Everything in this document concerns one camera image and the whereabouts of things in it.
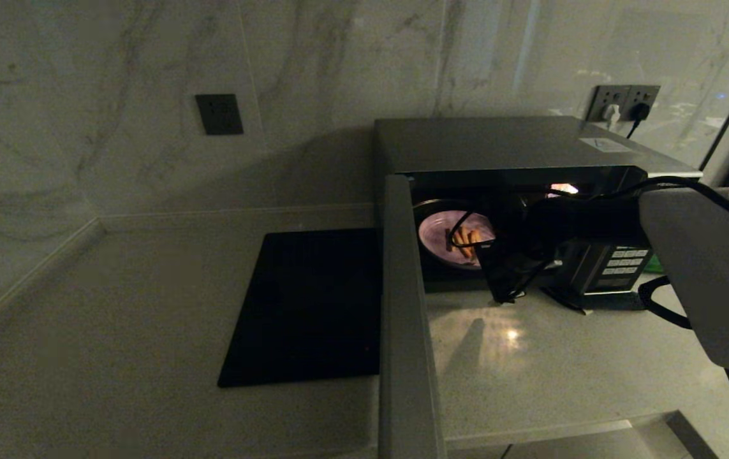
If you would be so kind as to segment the purple round plate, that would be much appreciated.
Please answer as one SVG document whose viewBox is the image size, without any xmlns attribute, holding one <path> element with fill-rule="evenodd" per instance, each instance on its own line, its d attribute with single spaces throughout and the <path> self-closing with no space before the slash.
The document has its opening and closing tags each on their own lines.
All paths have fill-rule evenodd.
<svg viewBox="0 0 729 459">
<path fill-rule="evenodd" d="M 472 259 L 464 258 L 457 246 L 453 244 L 454 231 L 461 226 L 464 227 L 466 233 L 469 230 L 479 229 L 483 235 L 481 243 L 490 243 L 496 237 L 489 218 L 482 214 L 464 211 L 440 212 L 426 218 L 418 226 L 418 237 L 426 251 L 442 264 L 458 268 L 458 270 L 480 270 L 477 256 L 478 244 L 475 246 L 467 244 L 467 247 L 471 247 Z"/>
</svg>

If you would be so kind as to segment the black glass microwave door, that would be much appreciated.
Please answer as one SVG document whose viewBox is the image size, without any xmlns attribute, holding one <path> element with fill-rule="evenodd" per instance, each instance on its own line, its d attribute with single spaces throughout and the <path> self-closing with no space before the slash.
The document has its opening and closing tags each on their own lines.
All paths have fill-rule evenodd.
<svg viewBox="0 0 729 459">
<path fill-rule="evenodd" d="M 446 459 L 422 265 L 405 175 L 385 178 L 379 459 Z"/>
</svg>

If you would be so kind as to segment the silver black microwave oven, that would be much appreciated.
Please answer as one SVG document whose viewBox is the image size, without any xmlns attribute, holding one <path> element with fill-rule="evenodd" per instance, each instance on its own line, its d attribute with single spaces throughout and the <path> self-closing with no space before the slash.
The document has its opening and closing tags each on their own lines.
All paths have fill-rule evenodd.
<svg viewBox="0 0 729 459">
<path fill-rule="evenodd" d="M 700 179 L 679 160 L 569 116 L 381 119 L 374 124 L 374 157 L 381 175 L 405 175 L 413 205 L 468 200 L 467 212 L 504 222 L 551 192 L 594 196 L 662 175 Z M 448 267 L 419 244 L 428 293 L 487 287 L 481 270 Z"/>
</svg>

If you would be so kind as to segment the black glass induction cooktop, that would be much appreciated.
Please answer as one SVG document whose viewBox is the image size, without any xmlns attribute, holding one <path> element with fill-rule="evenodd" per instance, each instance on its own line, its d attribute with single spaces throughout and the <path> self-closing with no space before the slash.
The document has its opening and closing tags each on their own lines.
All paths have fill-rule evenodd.
<svg viewBox="0 0 729 459">
<path fill-rule="evenodd" d="M 382 268 L 374 228 L 267 233 L 218 387 L 378 375 Z"/>
</svg>

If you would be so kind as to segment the double grey wall socket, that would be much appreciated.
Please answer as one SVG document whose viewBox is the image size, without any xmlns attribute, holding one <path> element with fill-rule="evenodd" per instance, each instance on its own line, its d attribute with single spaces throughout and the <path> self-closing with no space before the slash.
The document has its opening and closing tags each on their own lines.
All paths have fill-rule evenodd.
<svg viewBox="0 0 729 459">
<path fill-rule="evenodd" d="M 618 105 L 619 121 L 633 122 L 635 107 L 645 104 L 653 107 L 661 86 L 658 85 L 603 85 L 597 86 L 585 115 L 586 122 L 604 122 L 606 107 Z"/>
</svg>

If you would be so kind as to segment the single black wall socket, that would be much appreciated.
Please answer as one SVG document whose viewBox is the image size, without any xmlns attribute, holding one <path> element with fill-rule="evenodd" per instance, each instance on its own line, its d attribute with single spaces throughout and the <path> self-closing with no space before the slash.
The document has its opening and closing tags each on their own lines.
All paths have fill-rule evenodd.
<svg viewBox="0 0 729 459">
<path fill-rule="evenodd" d="M 244 134 L 236 95 L 195 95 L 195 101 L 207 136 Z"/>
</svg>

